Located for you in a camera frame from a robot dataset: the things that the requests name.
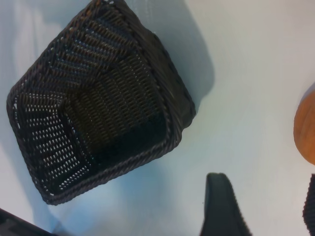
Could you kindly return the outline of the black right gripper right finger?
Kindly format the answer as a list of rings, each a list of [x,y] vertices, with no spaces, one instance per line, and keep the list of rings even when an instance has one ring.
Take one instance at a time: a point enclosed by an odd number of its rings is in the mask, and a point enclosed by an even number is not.
[[[304,223],[311,236],[315,236],[315,175],[312,174],[303,208]]]

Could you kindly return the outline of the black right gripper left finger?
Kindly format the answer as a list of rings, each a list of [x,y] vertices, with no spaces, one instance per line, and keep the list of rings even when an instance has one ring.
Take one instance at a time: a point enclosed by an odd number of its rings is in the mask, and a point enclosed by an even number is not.
[[[202,236],[249,236],[251,234],[240,208],[232,184],[223,173],[206,176],[204,222]]]

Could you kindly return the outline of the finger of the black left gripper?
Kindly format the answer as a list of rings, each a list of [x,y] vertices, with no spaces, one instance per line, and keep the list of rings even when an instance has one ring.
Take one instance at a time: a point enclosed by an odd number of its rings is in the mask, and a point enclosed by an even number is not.
[[[3,209],[0,209],[1,236],[53,236],[52,233],[37,227]]]

